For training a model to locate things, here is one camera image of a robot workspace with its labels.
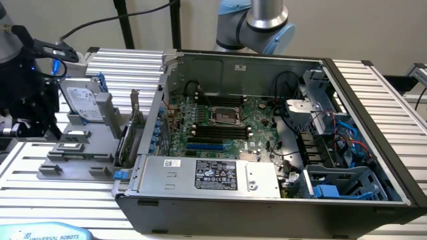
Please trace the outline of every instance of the power supply label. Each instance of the power supply label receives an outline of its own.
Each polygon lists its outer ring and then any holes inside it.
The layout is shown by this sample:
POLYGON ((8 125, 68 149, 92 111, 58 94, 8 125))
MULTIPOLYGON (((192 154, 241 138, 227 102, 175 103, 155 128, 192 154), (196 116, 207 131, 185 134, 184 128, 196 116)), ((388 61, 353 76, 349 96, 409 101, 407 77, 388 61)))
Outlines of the power supply label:
POLYGON ((197 160, 193 185, 197 189, 236 191, 236 162, 197 160))

